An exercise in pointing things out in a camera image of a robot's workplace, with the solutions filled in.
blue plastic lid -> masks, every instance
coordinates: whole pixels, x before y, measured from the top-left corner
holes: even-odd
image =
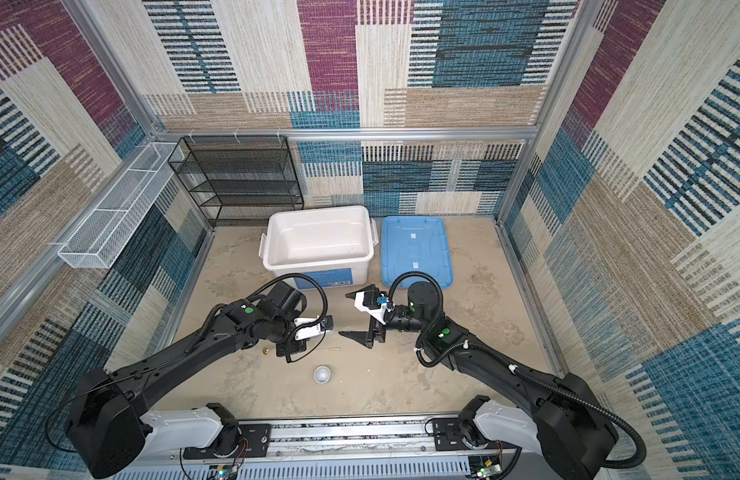
[[[431,275],[440,287],[453,283],[448,236],[444,222],[435,216],[387,216],[381,228],[382,278],[386,286],[410,270]],[[410,277],[402,281],[408,288],[423,278]]]

black mesh shelf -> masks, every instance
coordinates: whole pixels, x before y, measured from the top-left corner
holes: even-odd
[[[182,138],[184,161],[170,162],[213,226],[266,225],[269,217],[303,208],[286,138]]]

patchwork wall panel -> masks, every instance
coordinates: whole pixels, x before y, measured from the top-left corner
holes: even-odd
[[[90,4],[168,130],[534,124],[578,11],[578,0]]]
[[[0,1],[0,298],[143,138],[60,1]]]
[[[156,351],[205,235],[173,178],[110,270],[62,267],[0,344],[0,478],[84,478],[77,454],[47,444],[44,420],[90,369]],[[51,432],[72,448],[61,425]]]
[[[290,142],[305,208],[493,215],[524,142]]]
[[[606,0],[507,228],[621,478],[740,478],[740,1]],[[620,456],[630,454],[619,447]]]

container handle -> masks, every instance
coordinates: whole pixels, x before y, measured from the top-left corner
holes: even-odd
[[[261,234],[261,244],[258,245],[258,256],[263,258],[263,247],[266,246],[266,234]]]
[[[372,230],[372,245],[378,244],[378,229],[375,227],[375,218],[370,219],[370,229]]]

white wire basket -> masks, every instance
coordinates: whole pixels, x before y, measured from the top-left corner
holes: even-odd
[[[111,268],[183,160],[176,144],[153,142],[141,151],[109,193],[58,251],[72,268]]]

